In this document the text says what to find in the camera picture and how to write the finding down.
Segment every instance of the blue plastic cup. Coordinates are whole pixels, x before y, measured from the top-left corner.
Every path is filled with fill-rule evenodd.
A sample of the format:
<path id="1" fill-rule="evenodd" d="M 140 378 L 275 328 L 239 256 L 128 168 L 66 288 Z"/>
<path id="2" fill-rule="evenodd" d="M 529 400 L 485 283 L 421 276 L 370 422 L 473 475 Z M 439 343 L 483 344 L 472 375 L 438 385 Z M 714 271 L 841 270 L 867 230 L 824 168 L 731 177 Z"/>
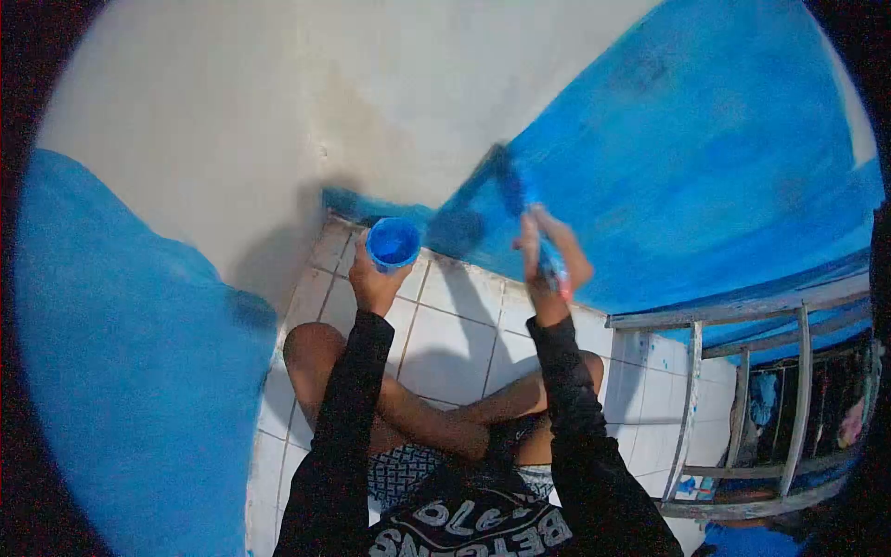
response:
<path id="1" fill-rule="evenodd" d="M 390 274 L 418 257 L 421 233 L 407 218 L 382 218 L 368 231 L 365 249 L 378 272 Z"/>

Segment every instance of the wrist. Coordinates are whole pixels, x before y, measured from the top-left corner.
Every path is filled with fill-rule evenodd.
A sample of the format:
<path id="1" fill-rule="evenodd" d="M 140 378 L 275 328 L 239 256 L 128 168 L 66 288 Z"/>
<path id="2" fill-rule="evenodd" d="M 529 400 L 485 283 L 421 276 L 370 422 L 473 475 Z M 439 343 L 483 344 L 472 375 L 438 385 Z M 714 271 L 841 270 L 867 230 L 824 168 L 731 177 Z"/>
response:
<path id="1" fill-rule="evenodd" d="M 569 306 L 559 296 L 535 300 L 535 322 L 539 327 L 550 327 L 569 317 Z"/>

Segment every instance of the floor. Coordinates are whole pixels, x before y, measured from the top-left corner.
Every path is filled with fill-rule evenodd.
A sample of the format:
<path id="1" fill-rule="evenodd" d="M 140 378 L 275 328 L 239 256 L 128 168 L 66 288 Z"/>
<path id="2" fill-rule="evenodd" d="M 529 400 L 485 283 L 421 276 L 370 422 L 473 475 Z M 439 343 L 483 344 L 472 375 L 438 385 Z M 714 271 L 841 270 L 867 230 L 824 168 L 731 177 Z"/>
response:
<path id="1" fill-rule="evenodd" d="M 311 267 L 294 291 L 266 377 L 248 483 L 247 547 L 271 555 L 289 496 L 290 477 L 307 455 L 312 431 L 298 406 L 282 360 L 284 336 L 297 324 L 322 321 L 345 336 L 356 300 L 346 279 L 361 229 L 336 218 L 325 224 Z M 603 357 L 601 402 L 609 435 L 618 439 L 629 471 L 652 496 L 661 496 L 680 430 L 687 351 L 651 333 L 616 333 L 606 316 L 572 307 L 576 340 Z M 387 371 L 432 405 L 453 408 L 489 395 L 536 369 L 525 321 L 532 308 L 523 285 L 422 250 L 387 320 L 396 329 Z M 688 463 L 714 466 L 730 437 L 728 418 L 736 367 L 703 362 L 697 419 Z M 559 497 L 552 494 L 559 504 Z M 369 501 L 369 522 L 379 519 Z M 693 520 L 670 520 L 686 554 L 702 533 Z"/>

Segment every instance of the shorts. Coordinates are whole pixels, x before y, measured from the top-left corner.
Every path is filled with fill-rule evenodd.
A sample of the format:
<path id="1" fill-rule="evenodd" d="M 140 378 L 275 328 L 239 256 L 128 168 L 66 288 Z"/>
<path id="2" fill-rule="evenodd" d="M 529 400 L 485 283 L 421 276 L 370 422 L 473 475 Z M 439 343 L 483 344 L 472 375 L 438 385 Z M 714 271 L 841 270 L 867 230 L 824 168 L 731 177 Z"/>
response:
<path id="1" fill-rule="evenodd" d="M 414 443 L 369 456 L 368 495 L 384 513 L 407 499 L 446 460 L 445 453 Z M 554 489 L 550 464 L 518 466 L 515 471 L 539 499 L 547 499 Z"/>

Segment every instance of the ladder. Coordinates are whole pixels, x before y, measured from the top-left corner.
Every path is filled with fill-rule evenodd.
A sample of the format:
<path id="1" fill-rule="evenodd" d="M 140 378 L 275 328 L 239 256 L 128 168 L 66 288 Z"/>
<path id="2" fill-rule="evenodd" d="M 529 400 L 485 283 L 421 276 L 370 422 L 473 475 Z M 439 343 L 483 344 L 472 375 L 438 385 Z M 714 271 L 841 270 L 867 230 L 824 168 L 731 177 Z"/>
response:
<path id="1" fill-rule="evenodd" d="M 836 277 L 822 283 L 800 284 L 792 292 L 759 298 L 759 292 L 770 283 L 727 292 L 724 295 L 692 300 L 684 304 L 655 308 L 642 312 L 610 315 L 606 326 L 618 332 L 654 332 L 687 328 L 690 330 L 688 352 L 687 393 L 681 419 L 681 430 L 674 451 L 674 459 L 668 482 L 661 498 L 656 503 L 663 516 L 673 518 L 696 518 L 709 520 L 744 520 L 773 516 L 812 506 L 835 496 L 844 486 L 846 476 L 814 488 L 791 491 L 793 479 L 810 471 L 823 471 L 856 456 L 858 443 L 846 451 L 830 456 L 802 461 L 802 448 L 811 400 L 811 379 L 813 372 L 813 336 L 838 331 L 869 317 L 862 309 L 842 312 L 840 315 L 823 320 L 811 326 L 808 316 L 811 312 L 844 306 L 853 301 L 867 299 L 870 295 L 869 274 L 858 269 L 851 274 Z M 760 321 L 778 316 L 797 320 L 797 331 L 783 332 L 757 340 L 736 341 L 706 349 L 702 348 L 703 326 Z M 742 432 L 748 414 L 749 357 L 752 352 L 798 344 L 798 389 L 796 414 L 792 429 L 791 443 L 786 462 L 782 465 L 757 466 L 754 468 L 734 468 L 740 451 Z M 871 375 L 878 385 L 880 376 L 879 352 L 883 348 L 873 339 L 871 343 Z M 731 438 L 724 467 L 688 466 L 687 453 L 690 449 L 692 424 L 696 419 L 699 399 L 699 376 L 703 358 L 740 356 L 737 369 L 736 407 L 732 417 Z M 867 415 L 867 426 L 871 419 L 871 405 Z M 860 439 L 865 438 L 865 430 Z M 682 475 L 710 478 L 764 479 L 779 478 L 778 496 L 767 501 L 736 504 L 715 504 L 707 501 L 675 500 L 678 483 Z"/>

